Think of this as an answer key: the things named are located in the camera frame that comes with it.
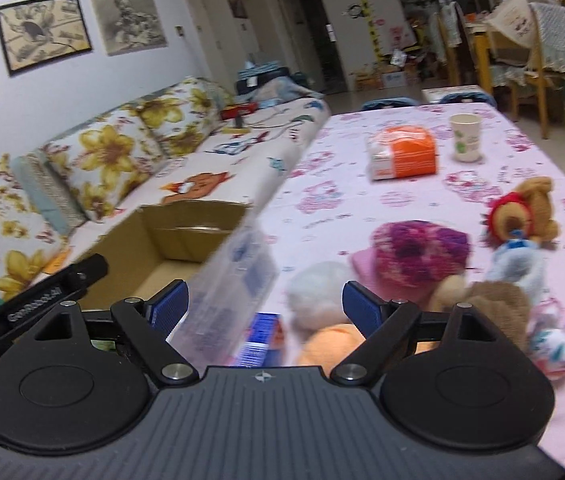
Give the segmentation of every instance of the dark doorway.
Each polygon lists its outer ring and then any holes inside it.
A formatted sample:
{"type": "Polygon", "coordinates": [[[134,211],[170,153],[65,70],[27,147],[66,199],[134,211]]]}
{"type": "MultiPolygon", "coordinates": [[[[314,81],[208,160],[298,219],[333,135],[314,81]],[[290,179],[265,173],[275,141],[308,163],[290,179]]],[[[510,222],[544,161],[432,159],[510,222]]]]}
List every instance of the dark doorway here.
{"type": "MultiPolygon", "coordinates": [[[[338,47],[336,46],[336,37],[333,35],[333,30],[331,28],[329,18],[327,17],[323,1],[298,1],[303,16],[294,16],[291,20],[287,19],[287,22],[294,22],[288,23],[288,27],[303,27],[304,23],[301,23],[301,21],[306,23],[306,27],[308,28],[308,32],[311,37],[311,42],[316,51],[315,54],[318,56],[320,70],[322,72],[322,88],[316,88],[316,90],[325,94],[346,92],[347,82],[340,62],[338,47]]],[[[294,38],[299,35],[292,32],[290,36],[293,41],[294,38]]],[[[307,45],[299,45],[300,48],[296,48],[295,46],[295,50],[302,50],[303,47],[306,46],[307,45]]],[[[299,58],[299,64],[301,64],[301,70],[303,70],[303,53],[296,52],[296,54],[299,58]]]]}

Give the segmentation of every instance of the blue stool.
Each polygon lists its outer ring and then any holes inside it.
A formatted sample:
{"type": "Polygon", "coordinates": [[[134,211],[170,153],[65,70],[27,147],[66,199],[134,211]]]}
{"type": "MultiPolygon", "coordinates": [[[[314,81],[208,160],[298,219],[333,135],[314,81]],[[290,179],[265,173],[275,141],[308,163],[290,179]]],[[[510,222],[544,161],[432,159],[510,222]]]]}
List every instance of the blue stool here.
{"type": "Polygon", "coordinates": [[[484,92],[456,92],[454,94],[447,94],[443,97],[438,104],[448,105],[451,103],[487,103],[494,108],[498,108],[496,100],[489,94],[484,92]]]}
{"type": "Polygon", "coordinates": [[[376,99],[376,101],[367,101],[362,112],[369,112],[370,110],[383,110],[383,108],[405,108],[408,106],[420,106],[420,103],[415,99],[409,97],[393,97],[391,99],[376,99]]]}

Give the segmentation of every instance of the sofa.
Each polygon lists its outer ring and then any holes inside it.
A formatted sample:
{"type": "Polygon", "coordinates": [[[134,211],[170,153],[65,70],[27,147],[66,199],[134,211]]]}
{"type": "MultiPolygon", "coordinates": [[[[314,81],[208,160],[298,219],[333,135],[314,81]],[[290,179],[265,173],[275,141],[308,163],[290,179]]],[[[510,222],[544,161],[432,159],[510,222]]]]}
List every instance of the sofa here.
{"type": "Polygon", "coordinates": [[[143,205],[220,200],[260,211],[330,112],[299,98],[247,116],[243,134],[220,120],[230,102],[217,84],[187,78],[3,155],[0,303],[79,259],[143,205]]]}

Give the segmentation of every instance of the metal screw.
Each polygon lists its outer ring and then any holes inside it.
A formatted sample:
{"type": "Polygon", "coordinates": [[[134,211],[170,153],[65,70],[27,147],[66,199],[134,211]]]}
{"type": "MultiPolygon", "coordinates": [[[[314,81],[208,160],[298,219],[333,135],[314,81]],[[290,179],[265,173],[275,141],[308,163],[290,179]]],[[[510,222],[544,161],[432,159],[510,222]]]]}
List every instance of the metal screw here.
{"type": "Polygon", "coordinates": [[[359,381],[367,375],[367,369],[357,364],[340,365],[336,368],[336,375],[345,381],[359,381]]]}
{"type": "Polygon", "coordinates": [[[173,379],[175,381],[181,381],[182,379],[186,379],[194,373],[194,369],[186,364],[183,363],[172,363],[170,365],[165,366],[162,369],[162,374],[168,378],[173,379]]]}

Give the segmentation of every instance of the yellow giraffe height chart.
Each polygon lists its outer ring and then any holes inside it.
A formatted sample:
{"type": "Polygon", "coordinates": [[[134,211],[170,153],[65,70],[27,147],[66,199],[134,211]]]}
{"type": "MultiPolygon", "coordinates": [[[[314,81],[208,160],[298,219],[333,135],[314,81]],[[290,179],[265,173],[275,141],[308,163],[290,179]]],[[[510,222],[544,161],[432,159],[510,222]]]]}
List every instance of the yellow giraffe height chart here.
{"type": "Polygon", "coordinates": [[[376,60],[383,61],[383,49],[381,48],[378,30],[376,30],[376,24],[374,23],[373,16],[371,14],[371,6],[369,0],[360,1],[363,12],[365,13],[365,19],[367,20],[367,28],[369,30],[369,36],[371,38],[371,44],[373,45],[373,52],[376,55],[376,60]]]}

